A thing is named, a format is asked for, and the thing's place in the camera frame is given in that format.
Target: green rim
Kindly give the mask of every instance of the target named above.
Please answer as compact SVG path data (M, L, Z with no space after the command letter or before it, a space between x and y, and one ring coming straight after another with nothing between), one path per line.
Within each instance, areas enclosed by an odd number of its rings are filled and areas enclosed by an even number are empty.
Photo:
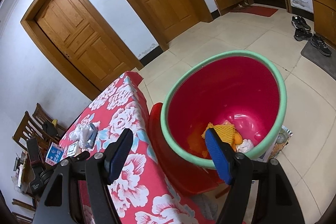
M279 89L280 94L280 105L279 105L279 111L278 115L276 117L275 123L272 126L271 130L267 134L267 136L251 151L245 153L246 156L248 156L250 159L255 160L258 157L260 157L266 150L273 144L275 138L277 137L278 133L280 132L281 126L285 119L285 113L287 108L287 93L286 93L286 87L285 82L282 78L282 75L278 71L278 69L275 67L275 65L268 60L266 57L256 53L256 52L250 52L246 50L238 50L238 51L230 51L230 52L223 52L221 54L212 56L208 58L207 60L204 60L203 62L199 63L195 67L191 68L188 72L186 72L173 86L173 88L169 91L161 111L161 128L163 135L168 143L168 145L183 159L197 165L203 168L207 169L215 169L215 165L212 160L203 159L197 156L194 156L187 151L185 151L182 147L178 145L178 143L174 140L172 137L170 130L168 128L168 108L170 101L175 94L176 90L180 87L180 85L193 73L204 67L205 65L214 62L216 60L231 57L231 56L246 56L253 58L255 60L258 60L259 62L263 63L273 74L277 85Z

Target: floral tablecloth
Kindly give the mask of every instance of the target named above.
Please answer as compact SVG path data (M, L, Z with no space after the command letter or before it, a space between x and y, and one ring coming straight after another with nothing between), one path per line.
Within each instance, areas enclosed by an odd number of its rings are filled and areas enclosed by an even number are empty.
M133 146L120 177L108 187L122 223L214 223L203 217L192 200L174 190L158 165L146 134L149 114L146 99L138 88L141 81L138 73L125 72L92 101L60 141L64 148L62 158L67 157L68 146L73 143L69 134L80 122L88 120L98 128L95 145L89 150L91 156L103 152L124 128L130 128ZM86 223L93 224L85 182L81 182L80 191Z

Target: metal bolt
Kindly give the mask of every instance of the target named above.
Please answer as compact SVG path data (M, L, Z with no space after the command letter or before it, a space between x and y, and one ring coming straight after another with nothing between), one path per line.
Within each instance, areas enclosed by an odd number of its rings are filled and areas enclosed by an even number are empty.
M272 165L278 165L278 164L279 164L278 160L276 160L276 159L270 159L269 162L270 162Z
M242 160L245 157L245 155L243 153L236 153L235 157L239 160Z
M62 160L61 161L61 166L66 166L69 164L69 161L68 160Z
M98 160L98 159L101 159L103 155L104 154L102 152L98 152L98 153L95 153L94 158Z

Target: plastic tub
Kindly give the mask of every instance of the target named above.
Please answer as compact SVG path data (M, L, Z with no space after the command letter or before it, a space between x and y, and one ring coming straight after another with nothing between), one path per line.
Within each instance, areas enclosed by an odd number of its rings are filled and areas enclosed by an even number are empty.
M200 137L209 122L229 120L254 143L246 153L254 160L274 143L286 106L285 83L272 62L255 52L223 52L193 67L174 85L161 111L161 127L179 156L214 169L210 158L190 151L189 136Z

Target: red plastic stool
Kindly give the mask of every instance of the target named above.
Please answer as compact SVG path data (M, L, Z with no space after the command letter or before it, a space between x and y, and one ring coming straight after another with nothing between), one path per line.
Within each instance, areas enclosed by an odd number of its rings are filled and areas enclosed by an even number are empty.
M161 131L160 114L162 103L153 106L148 127L148 137L157 160L173 187L184 196L205 193L215 189L221 181L213 172L193 165L178 156L167 144Z

